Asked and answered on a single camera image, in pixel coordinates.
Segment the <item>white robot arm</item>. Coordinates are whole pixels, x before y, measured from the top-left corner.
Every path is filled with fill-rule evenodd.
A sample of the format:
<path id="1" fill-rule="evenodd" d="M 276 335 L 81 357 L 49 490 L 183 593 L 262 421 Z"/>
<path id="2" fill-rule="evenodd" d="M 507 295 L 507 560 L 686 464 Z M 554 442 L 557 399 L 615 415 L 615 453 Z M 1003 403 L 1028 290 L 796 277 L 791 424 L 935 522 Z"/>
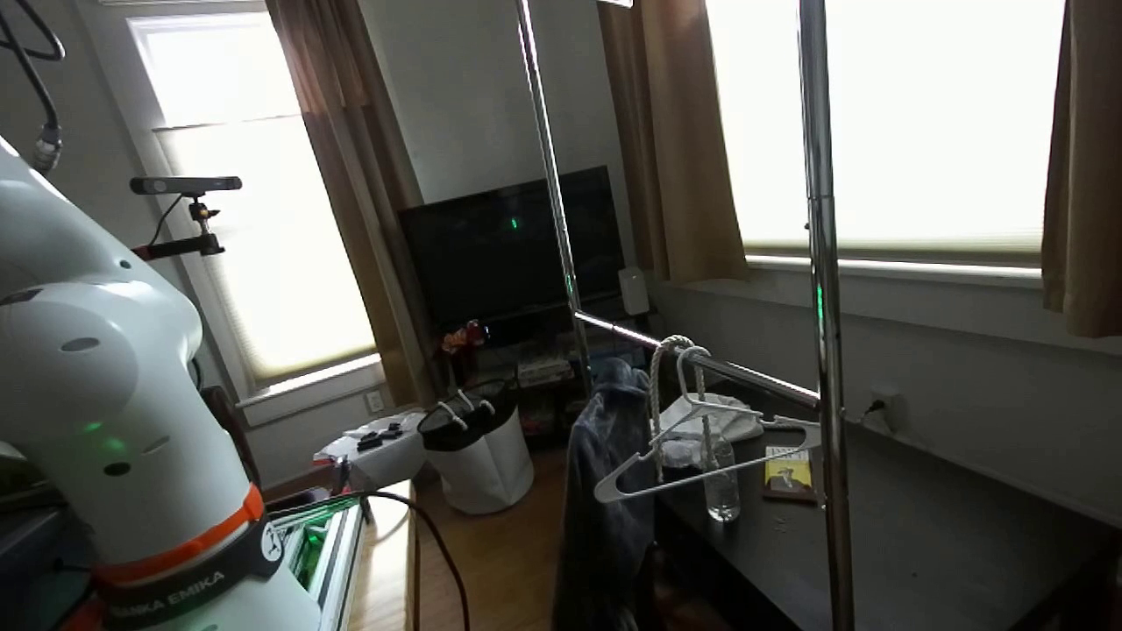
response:
<path id="1" fill-rule="evenodd" d="M 86 530 L 104 631 L 319 631 L 195 346 L 192 303 L 0 147 L 0 438 Z"/>

